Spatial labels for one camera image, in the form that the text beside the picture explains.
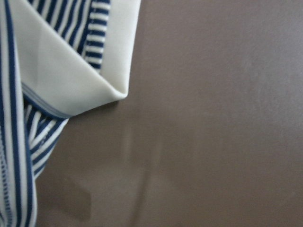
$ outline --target garment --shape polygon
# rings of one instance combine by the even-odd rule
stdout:
[[[68,119],[127,96],[139,7],[0,1],[0,227],[35,226],[35,179]]]

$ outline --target fabric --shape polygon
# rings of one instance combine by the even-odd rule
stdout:
[[[0,227],[35,226],[35,179],[68,119],[127,96],[139,7],[0,1]]]

